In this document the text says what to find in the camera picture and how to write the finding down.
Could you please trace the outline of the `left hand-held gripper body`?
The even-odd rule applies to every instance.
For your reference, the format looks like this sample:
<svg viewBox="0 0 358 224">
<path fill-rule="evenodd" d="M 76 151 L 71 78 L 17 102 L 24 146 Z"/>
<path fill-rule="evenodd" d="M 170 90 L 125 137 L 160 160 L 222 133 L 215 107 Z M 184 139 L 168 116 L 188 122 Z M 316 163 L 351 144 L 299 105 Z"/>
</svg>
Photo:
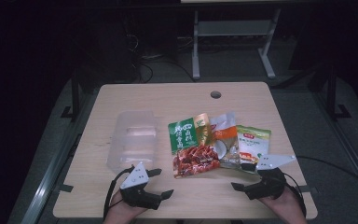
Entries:
<svg viewBox="0 0 358 224">
<path fill-rule="evenodd" d="M 120 193 L 129 206 L 158 209 L 161 202 L 160 196 L 145 191 L 150 178 L 146 171 L 144 164 L 138 163 L 120 185 Z"/>
</svg>

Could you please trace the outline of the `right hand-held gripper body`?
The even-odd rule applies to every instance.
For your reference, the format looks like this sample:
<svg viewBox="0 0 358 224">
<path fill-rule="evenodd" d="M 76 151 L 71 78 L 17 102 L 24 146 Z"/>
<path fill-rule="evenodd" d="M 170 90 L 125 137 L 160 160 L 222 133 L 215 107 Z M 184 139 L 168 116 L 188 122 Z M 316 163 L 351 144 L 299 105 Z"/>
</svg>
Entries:
<svg viewBox="0 0 358 224">
<path fill-rule="evenodd" d="M 295 155 L 262 155 L 255 167 L 261 180 L 256 184 L 246 186 L 245 194 L 250 200 L 269 196 L 274 199 L 279 198 L 286 184 L 286 179 L 280 167 L 295 160 Z"/>
</svg>

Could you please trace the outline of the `white packet with green top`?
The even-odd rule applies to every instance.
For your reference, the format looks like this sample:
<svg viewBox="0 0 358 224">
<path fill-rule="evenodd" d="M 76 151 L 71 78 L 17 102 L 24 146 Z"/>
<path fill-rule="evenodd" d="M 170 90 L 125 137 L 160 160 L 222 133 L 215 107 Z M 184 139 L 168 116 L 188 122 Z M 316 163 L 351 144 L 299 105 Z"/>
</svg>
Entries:
<svg viewBox="0 0 358 224">
<path fill-rule="evenodd" d="M 257 165 L 259 159 L 269 153 L 271 130 L 237 125 L 240 165 L 251 163 Z"/>
</svg>

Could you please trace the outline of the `white and orange packet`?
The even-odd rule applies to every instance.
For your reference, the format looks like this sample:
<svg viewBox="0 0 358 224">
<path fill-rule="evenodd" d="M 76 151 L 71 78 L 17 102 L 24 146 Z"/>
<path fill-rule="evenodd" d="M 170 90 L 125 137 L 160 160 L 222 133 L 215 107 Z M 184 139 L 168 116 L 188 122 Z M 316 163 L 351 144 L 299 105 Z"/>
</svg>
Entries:
<svg viewBox="0 0 358 224">
<path fill-rule="evenodd" d="M 230 169 L 240 167 L 237 126 L 234 112 L 227 112 L 210 119 L 213 133 L 213 150 L 220 166 Z"/>
</svg>

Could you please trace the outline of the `clear plastic container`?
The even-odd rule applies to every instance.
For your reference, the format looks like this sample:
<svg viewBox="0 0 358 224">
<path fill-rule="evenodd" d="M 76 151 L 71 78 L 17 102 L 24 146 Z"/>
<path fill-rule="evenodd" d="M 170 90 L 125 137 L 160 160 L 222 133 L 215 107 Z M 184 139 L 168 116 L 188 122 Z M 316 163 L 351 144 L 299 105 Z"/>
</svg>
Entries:
<svg viewBox="0 0 358 224">
<path fill-rule="evenodd" d="M 150 110 L 124 111 L 117 117 L 106 165 L 118 173 L 142 163 L 154 167 L 158 121 Z"/>
</svg>

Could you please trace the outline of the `green seasoning packet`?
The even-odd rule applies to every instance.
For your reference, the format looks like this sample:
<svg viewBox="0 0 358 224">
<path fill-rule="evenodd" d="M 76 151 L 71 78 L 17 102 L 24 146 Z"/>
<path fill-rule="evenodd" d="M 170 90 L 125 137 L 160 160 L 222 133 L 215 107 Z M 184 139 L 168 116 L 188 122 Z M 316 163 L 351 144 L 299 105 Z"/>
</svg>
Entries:
<svg viewBox="0 0 358 224">
<path fill-rule="evenodd" d="M 220 166 L 206 113 L 170 123 L 168 130 L 175 178 L 205 173 Z"/>
</svg>

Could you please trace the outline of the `person's right hand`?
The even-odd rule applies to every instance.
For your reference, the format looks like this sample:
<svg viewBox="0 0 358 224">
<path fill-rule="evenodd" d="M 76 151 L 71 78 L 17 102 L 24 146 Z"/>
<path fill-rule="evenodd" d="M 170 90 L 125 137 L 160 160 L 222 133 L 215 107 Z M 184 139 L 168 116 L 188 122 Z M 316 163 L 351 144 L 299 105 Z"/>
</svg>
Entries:
<svg viewBox="0 0 358 224">
<path fill-rule="evenodd" d="M 284 188 L 282 195 L 277 199 L 264 197 L 259 201 L 285 224 L 308 224 L 297 196 L 288 187 Z"/>
</svg>

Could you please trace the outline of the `person's left hand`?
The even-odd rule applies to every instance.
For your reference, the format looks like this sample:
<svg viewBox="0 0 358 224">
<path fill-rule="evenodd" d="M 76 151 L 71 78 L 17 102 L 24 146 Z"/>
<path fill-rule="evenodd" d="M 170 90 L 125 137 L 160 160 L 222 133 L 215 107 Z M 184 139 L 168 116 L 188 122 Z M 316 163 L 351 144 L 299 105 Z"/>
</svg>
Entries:
<svg viewBox="0 0 358 224">
<path fill-rule="evenodd" d="M 117 191 L 110 202 L 110 208 L 103 224 L 130 224 L 137 216 L 145 212 L 143 207 L 133 207 L 122 201 L 122 196 Z"/>
</svg>

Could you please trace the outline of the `black metal stand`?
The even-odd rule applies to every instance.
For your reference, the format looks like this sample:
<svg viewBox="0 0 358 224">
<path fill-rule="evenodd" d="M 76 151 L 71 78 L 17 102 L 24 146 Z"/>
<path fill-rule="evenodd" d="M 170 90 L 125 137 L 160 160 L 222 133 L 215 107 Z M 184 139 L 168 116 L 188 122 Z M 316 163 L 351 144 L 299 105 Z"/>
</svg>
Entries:
<svg viewBox="0 0 358 224">
<path fill-rule="evenodd" d="M 72 104 L 64 108 L 61 117 L 74 122 L 80 111 L 79 81 L 76 73 L 71 77 L 71 100 Z"/>
<path fill-rule="evenodd" d="M 329 117 L 337 121 L 338 119 L 349 119 L 351 114 L 345 105 L 337 105 L 337 71 L 333 65 L 329 67 L 329 74 L 327 79 L 327 94 L 326 94 L 326 111 Z"/>
</svg>

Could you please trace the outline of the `white metal stand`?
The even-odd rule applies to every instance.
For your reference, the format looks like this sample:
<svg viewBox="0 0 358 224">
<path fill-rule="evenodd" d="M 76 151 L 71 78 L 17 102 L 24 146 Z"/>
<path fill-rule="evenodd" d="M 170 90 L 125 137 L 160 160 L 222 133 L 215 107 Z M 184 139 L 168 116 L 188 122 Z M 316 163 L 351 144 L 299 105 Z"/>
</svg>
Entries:
<svg viewBox="0 0 358 224">
<path fill-rule="evenodd" d="M 194 13 L 193 23 L 193 50 L 192 50 L 192 77 L 200 79 L 199 38 L 208 36 L 251 36 L 262 35 L 266 38 L 265 44 L 259 48 L 258 55 L 264 66 L 267 77 L 276 77 L 269 61 L 269 47 L 272 42 L 278 20 L 281 14 L 279 8 L 274 10 L 270 20 L 251 21 L 201 21 L 199 12 Z"/>
</svg>

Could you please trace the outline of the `aluminium rail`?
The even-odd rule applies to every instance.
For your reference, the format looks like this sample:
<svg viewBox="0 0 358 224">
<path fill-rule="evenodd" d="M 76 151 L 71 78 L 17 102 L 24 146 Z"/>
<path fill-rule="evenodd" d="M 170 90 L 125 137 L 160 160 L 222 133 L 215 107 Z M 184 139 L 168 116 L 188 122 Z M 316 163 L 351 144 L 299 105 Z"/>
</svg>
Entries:
<svg viewBox="0 0 358 224">
<path fill-rule="evenodd" d="M 21 194 L 10 215 L 10 223 L 37 224 L 44 214 L 50 197 L 59 181 L 70 152 L 83 133 L 97 94 L 79 94 L 79 113 L 75 119 L 63 118 L 66 108 L 72 111 L 73 96 L 64 89 L 48 119 L 38 144 Z"/>
<path fill-rule="evenodd" d="M 336 111 L 330 112 L 327 100 L 321 93 L 313 93 L 312 98 L 338 140 L 344 157 L 358 176 L 358 102 L 351 97 L 339 97 L 338 105 L 333 106 Z"/>
</svg>

